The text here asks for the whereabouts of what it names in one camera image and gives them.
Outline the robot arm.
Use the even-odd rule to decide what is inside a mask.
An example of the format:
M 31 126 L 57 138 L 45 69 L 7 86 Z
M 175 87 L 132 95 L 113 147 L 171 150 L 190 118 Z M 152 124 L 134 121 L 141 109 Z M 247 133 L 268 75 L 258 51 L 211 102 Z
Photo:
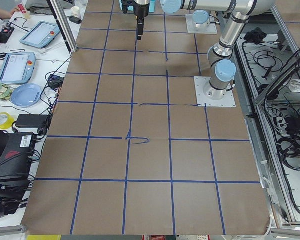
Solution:
M 211 100 L 221 100 L 229 83 L 234 79 L 237 67 L 230 60 L 234 46 L 250 16 L 268 11 L 274 0 L 161 0 L 162 10 L 174 14 L 180 9 L 205 10 L 231 13 L 219 42 L 208 51 L 212 76 L 203 87 L 204 94 Z
M 150 0 L 121 0 L 122 12 L 126 14 L 128 8 L 132 7 L 133 13 L 136 16 L 137 28 L 140 31 L 144 27 L 144 20 L 150 12 Z M 189 0 L 186 4 L 185 0 L 161 0 L 160 5 L 162 10 L 168 14 L 174 14 L 179 9 L 194 10 L 197 5 L 197 0 Z M 193 20 L 196 24 L 205 24 L 210 18 L 210 14 L 204 10 L 197 10 L 193 14 Z

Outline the person hand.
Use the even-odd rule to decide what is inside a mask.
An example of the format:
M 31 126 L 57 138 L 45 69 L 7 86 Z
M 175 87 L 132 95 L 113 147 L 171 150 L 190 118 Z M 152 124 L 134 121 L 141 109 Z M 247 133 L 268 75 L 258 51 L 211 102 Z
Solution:
M 10 16 L 12 17 L 14 13 L 19 13 L 21 10 L 18 5 L 16 5 L 11 11 L 10 11 Z

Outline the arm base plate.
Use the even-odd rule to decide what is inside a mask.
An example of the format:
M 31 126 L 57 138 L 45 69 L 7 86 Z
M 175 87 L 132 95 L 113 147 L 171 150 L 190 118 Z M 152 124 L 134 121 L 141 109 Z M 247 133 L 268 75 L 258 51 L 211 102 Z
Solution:
M 216 90 L 210 85 L 210 77 L 195 76 L 196 102 L 199 107 L 235 108 L 233 89 L 229 83 L 226 89 Z
M 216 24 L 210 22 L 210 19 L 205 23 L 197 23 L 194 20 L 194 14 L 186 14 L 185 20 L 188 34 L 216 35 L 218 33 Z

